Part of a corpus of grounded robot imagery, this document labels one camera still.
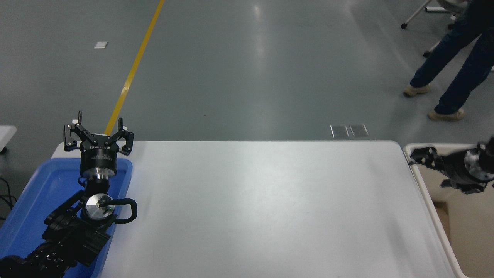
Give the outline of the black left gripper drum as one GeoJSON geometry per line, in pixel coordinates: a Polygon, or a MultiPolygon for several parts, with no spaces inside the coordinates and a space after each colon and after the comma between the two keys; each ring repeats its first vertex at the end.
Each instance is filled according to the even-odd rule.
{"type": "Polygon", "coordinates": [[[93,176],[103,175],[104,178],[111,178],[117,174],[119,146],[116,142],[106,145],[107,142],[109,143],[103,141],[102,144],[95,146],[90,141],[80,143],[81,177],[90,179],[93,176]]]}

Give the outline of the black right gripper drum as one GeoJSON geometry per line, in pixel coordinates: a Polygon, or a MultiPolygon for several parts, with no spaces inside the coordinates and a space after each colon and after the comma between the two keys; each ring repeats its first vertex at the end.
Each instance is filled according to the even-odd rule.
{"type": "Polygon", "coordinates": [[[440,172],[453,180],[466,181],[468,179],[468,172],[465,167],[465,155],[466,153],[450,153],[448,155],[441,155],[442,166],[440,172]]]}

